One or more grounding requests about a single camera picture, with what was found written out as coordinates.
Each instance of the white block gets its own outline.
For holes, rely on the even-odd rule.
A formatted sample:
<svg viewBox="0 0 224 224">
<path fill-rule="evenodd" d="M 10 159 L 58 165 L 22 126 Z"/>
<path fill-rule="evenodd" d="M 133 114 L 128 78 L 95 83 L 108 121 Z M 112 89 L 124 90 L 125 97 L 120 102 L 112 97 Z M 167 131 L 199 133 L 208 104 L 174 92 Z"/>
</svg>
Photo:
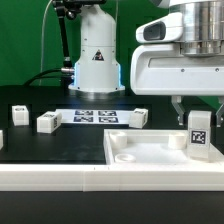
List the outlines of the white block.
<svg viewBox="0 0 224 224">
<path fill-rule="evenodd" d="M 129 127 L 143 128 L 148 121 L 148 110 L 136 108 L 130 115 Z"/>
<path fill-rule="evenodd" d="M 170 149 L 183 150 L 187 147 L 187 134 L 176 132 L 169 134 L 168 147 Z"/>
<path fill-rule="evenodd" d="M 0 130 L 0 150 L 2 149 L 3 147 L 3 132 L 2 130 Z"/>
<path fill-rule="evenodd" d="M 191 111 L 188 117 L 188 155 L 210 160 L 211 112 Z"/>
<path fill-rule="evenodd" d="M 29 125 L 29 111 L 26 106 L 12 106 L 12 120 L 15 126 Z"/>
<path fill-rule="evenodd" d="M 110 134 L 112 148 L 123 149 L 127 147 L 127 134 L 122 131 L 114 131 Z"/>
<path fill-rule="evenodd" d="M 58 112 L 48 111 L 37 118 L 37 132 L 52 133 L 61 125 L 62 115 Z"/>
</svg>

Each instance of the black cable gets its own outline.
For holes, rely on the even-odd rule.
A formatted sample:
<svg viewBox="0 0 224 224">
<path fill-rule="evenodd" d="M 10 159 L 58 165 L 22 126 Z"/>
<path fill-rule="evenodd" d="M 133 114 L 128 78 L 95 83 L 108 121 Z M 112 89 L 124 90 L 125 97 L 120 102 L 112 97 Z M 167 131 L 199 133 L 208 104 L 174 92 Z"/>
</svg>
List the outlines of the black cable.
<svg viewBox="0 0 224 224">
<path fill-rule="evenodd" d="M 61 72 L 61 69 L 60 68 L 55 68 L 55 69 L 50 69 L 50 70 L 41 72 L 41 73 L 35 75 L 32 79 L 29 79 L 28 81 L 26 81 L 23 85 L 24 86 L 29 86 L 30 83 L 32 83 L 34 80 L 44 78 L 43 76 L 45 76 L 47 74 L 50 74 L 50 73 L 55 73 L 55 72 Z"/>
<path fill-rule="evenodd" d="M 32 79 L 32 82 L 37 79 L 58 79 L 58 78 L 67 78 L 67 77 L 68 76 L 66 76 L 66 75 L 36 77 L 36 78 Z"/>
</svg>

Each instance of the white cube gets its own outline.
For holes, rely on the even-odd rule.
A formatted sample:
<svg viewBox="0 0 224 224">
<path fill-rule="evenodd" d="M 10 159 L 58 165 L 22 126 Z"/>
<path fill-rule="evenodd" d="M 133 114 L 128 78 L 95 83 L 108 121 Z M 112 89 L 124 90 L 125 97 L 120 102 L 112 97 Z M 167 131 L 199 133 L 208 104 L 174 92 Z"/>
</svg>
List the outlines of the white cube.
<svg viewBox="0 0 224 224">
<path fill-rule="evenodd" d="M 148 121 L 148 110 L 136 108 L 130 115 L 129 127 L 143 128 Z"/>
<path fill-rule="evenodd" d="M 209 111 L 191 111 L 188 117 L 188 155 L 210 160 L 211 115 Z"/>
<path fill-rule="evenodd" d="M 29 111 L 26 106 L 12 106 L 12 120 L 15 126 L 29 125 Z"/>
<path fill-rule="evenodd" d="M 0 150 L 3 147 L 3 132 L 0 130 Z"/>
<path fill-rule="evenodd" d="M 59 112 L 48 111 L 37 118 L 37 132 L 52 133 L 61 125 L 62 115 Z"/>
</svg>

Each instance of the black tabletop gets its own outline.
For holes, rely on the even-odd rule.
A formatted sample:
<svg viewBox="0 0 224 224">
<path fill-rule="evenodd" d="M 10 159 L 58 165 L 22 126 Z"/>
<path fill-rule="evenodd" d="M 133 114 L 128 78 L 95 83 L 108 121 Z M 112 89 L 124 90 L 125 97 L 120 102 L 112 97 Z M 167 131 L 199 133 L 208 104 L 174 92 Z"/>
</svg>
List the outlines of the black tabletop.
<svg viewBox="0 0 224 224">
<path fill-rule="evenodd" d="M 29 126 L 14 126 L 12 106 L 26 105 L 30 113 Z M 188 110 L 212 110 L 196 97 L 187 98 Z M 15 164 L 105 164 L 104 129 L 128 129 L 128 125 L 62 124 L 52 134 L 37 133 L 37 117 L 56 109 L 88 110 L 149 110 L 144 129 L 186 129 L 180 126 L 170 97 L 128 95 L 112 100 L 89 101 L 69 96 L 59 87 L 0 87 L 0 128 L 4 147 L 0 163 Z M 212 141 L 222 150 L 213 128 Z"/>
</svg>

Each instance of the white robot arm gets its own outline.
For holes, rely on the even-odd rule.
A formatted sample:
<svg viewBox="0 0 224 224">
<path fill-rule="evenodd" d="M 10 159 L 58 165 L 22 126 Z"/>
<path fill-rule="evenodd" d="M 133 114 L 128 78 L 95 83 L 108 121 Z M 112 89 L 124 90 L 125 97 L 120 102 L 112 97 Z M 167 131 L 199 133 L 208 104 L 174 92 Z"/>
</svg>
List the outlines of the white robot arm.
<svg viewBox="0 0 224 224">
<path fill-rule="evenodd" d="M 123 95 L 121 69 L 116 61 L 116 24 L 99 4 L 106 0 L 54 0 L 61 27 L 64 52 L 62 71 L 74 72 L 74 82 L 69 85 L 71 95 L 89 99 L 107 99 Z M 81 55 L 72 69 L 64 17 L 74 20 L 81 17 Z"/>
<path fill-rule="evenodd" d="M 218 96 L 224 112 L 224 1 L 151 0 L 169 14 L 139 27 L 143 45 L 132 57 L 131 88 L 141 95 L 170 95 L 183 123 L 183 96 Z"/>
</svg>

